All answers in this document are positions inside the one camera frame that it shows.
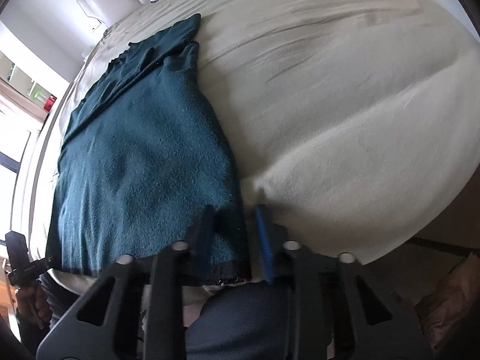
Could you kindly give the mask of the person left hand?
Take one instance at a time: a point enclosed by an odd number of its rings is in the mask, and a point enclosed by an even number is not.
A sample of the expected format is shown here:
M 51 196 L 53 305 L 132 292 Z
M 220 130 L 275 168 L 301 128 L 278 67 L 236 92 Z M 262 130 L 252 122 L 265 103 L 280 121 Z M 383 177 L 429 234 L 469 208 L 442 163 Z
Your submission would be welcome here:
M 16 289 L 17 314 L 29 323 L 49 323 L 52 311 L 43 287 L 37 282 Z

